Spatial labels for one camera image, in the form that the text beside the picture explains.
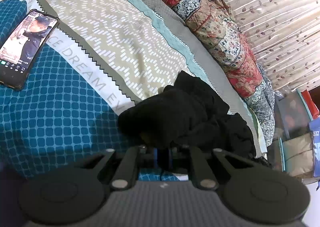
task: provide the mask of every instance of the white curtain with leaf pattern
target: white curtain with leaf pattern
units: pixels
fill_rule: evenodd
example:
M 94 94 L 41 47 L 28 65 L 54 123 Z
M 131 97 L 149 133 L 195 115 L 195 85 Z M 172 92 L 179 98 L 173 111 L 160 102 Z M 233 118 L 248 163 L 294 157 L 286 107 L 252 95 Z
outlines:
M 274 90 L 320 85 L 320 0 L 225 0 Z

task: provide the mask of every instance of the phone screen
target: phone screen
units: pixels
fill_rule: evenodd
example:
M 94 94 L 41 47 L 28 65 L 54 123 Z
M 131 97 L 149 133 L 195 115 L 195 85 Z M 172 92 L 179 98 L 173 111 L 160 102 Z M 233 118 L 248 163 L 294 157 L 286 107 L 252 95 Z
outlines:
M 0 49 L 1 81 L 24 81 L 24 73 L 57 22 L 58 19 L 36 10 L 28 13 Z

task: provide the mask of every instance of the bed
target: bed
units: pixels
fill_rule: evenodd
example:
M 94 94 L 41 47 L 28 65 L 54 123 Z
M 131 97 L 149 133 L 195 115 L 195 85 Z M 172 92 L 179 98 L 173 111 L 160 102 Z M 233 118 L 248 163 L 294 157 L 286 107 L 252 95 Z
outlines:
M 161 0 L 1 0 L 0 44 L 31 9 L 60 18 L 22 91 L 0 86 L 0 153 L 25 177 L 135 143 L 118 115 L 184 70 L 207 82 L 250 127 L 257 118 L 200 41 Z M 141 171 L 140 179 L 158 179 Z M 168 179 L 177 180 L 174 176 Z

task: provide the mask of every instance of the black clothing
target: black clothing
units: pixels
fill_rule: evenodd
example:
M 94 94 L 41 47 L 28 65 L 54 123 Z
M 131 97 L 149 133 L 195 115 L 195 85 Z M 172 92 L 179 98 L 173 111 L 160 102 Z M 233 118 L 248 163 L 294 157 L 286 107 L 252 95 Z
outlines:
M 174 86 L 119 115 L 120 130 L 129 136 L 143 133 L 152 146 L 173 143 L 221 148 L 248 158 L 256 155 L 250 128 L 240 114 L 227 114 L 229 105 L 204 81 L 181 71 Z
M 28 41 L 24 43 L 24 46 L 21 51 L 20 59 L 22 61 L 30 63 L 33 59 L 34 55 L 36 54 L 41 40 L 45 38 L 51 30 L 51 27 L 48 26 L 47 29 L 39 31 L 39 32 L 27 32 L 25 31 L 23 35 L 28 37 Z

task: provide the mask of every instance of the grey textured panel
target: grey textured panel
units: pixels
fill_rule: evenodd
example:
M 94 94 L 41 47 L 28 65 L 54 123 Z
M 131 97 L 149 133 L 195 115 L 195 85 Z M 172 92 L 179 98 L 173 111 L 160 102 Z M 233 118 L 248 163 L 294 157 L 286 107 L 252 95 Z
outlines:
M 25 227 L 44 225 L 28 222 Z M 95 215 L 69 227 L 254 227 L 232 214 L 213 191 L 196 189 L 188 182 L 142 182 L 111 194 Z M 305 227 L 295 221 L 283 227 Z
M 233 89 L 218 63 L 211 57 L 201 42 L 192 34 L 184 21 L 162 0 L 142 0 L 150 9 L 158 13 L 163 19 L 165 25 L 181 41 L 186 43 L 190 51 L 194 54 L 195 61 L 204 69 L 208 79 L 213 87 L 219 93 L 221 98 L 230 106 L 230 111 L 239 113 L 250 127 L 257 151 L 257 157 L 262 155 L 258 142 L 256 130 L 254 128 L 252 116 L 245 107 L 238 93 Z

